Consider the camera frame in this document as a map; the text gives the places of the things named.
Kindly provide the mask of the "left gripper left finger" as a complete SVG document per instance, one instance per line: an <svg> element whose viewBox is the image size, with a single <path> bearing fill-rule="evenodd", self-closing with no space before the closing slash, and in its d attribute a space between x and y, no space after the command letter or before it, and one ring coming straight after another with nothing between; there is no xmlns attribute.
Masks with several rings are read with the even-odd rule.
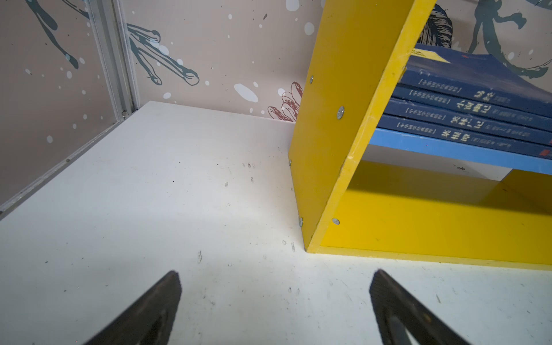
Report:
<svg viewBox="0 0 552 345"><path fill-rule="evenodd" d="M182 287L169 271L88 344L167 344L175 322Z"/></svg>

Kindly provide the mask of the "navy blue book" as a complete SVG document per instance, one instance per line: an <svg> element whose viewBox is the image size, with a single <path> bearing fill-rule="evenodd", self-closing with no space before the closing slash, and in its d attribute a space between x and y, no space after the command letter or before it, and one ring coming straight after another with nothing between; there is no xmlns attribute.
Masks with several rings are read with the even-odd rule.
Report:
<svg viewBox="0 0 552 345"><path fill-rule="evenodd" d="M551 93L522 79L492 55L417 44L400 83L551 117Z"/></svg>
<svg viewBox="0 0 552 345"><path fill-rule="evenodd" d="M473 101L402 85L395 87L392 96L428 106L435 106L464 114L483 116L501 122L508 122L551 132L551 118L502 106L495 106L482 101Z"/></svg>
<svg viewBox="0 0 552 345"><path fill-rule="evenodd" d="M420 135L423 137L457 142L463 145L483 147L491 150L494 149L551 160L551 148L543 145L481 134L471 130L455 129L453 127L406 119L399 116L384 114L378 123L378 127L411 135Z"/></svg>
<svg viewBox="0 0 552 345"><path fill-rule="evenodd" d="M494 119L487 119L483 116L454 112L422 103L392 98L388 102L384 114L415 119L422 122L430 122L446 127L471 130L496 137L506 137L534 144L551 146L550 132L509 124Z"/></svg>

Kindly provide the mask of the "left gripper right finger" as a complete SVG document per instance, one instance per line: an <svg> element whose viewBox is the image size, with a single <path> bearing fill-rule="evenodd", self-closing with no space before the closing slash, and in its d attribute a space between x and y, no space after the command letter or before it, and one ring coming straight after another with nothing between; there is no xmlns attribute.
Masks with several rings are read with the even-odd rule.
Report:
<svg viewBox="0 0 552 345"><path fill-rule="evenodd" d="M383 344L466 344L385 270L377 270L369 293Z"/></svg>

